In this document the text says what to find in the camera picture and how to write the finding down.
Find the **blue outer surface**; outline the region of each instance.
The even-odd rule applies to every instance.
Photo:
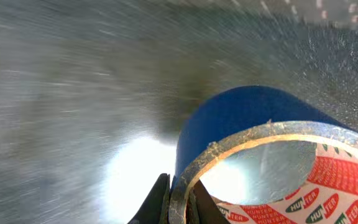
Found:
[[[201,105],[185,124],[177,145],[175,177],[178,177],[209,143],[265,124],[270,119],[272,122],[318,121],[348,128],[284,91],[265,86],[234,88]]]

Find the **circular rim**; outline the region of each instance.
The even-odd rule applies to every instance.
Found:
[[[241,150],[277,141],[309,141],[341,148],[358,158],[358,133],[312,121],[267,123],[212,142],[177,178],[168,211],[169,223],[186,223],[190,189],[219,161]]]

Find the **red label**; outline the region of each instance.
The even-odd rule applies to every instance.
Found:
[[[284,199],[285,199],[285,200],[288,200],[288,199],[292,198],[294,195],[296,195],[296,193],[299,192],[299,190],[300,190],[300,189],[297,189],[296,191],[294,191],[294,192],[291,193],[290,195],[287,195]]]
[[[268,205],[241,205],[240,207],[256,222],[256,224],[296,224]]]
[[[337,193],[335,193],[327,201],[323,203],[323,207],[326,211],[324,216],[326,218],[330,217],[333,214],[335,208],[338,206],[338,201],[339,201],[339,196]]]
[[[353,204],[346,210],[346,215],[351,221],[351,224],[358,223],[358,200],[353,202]]]
[[[308,181],[358,195],[358,164],[316,156]]]
[[[240,214],[237,214],[237,213],[234,213],[234,212],[231,212],[230,215],[227,217],[228,220],[232,220],[232,221],[236,221],[236,222],[246,222],[249,220],[249,218],[243,216],[243,215],[240,215]]]
[[[318,196],[318,192],[319,192],[319,189],[316,188],[303,197],[303,200],[305,200],[304,208],[309,207],[316,200],[316,198]]]

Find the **metal surface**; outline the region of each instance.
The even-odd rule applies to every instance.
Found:
[[[339,147],[358,158],[358,133],[331,124],[287,121],[263,124],[213,142],[178,177],[170,201],[170,223],[186,223],[189,191],[200,177],[228,156],[256,146],[280,141],[309,141]]]
[[[333,2],[350,22],[351,2]],[[358,130],[358,30],[251,3],[0,0],[0,223],[128,222],[173,173],[184,120],[239,85]]]

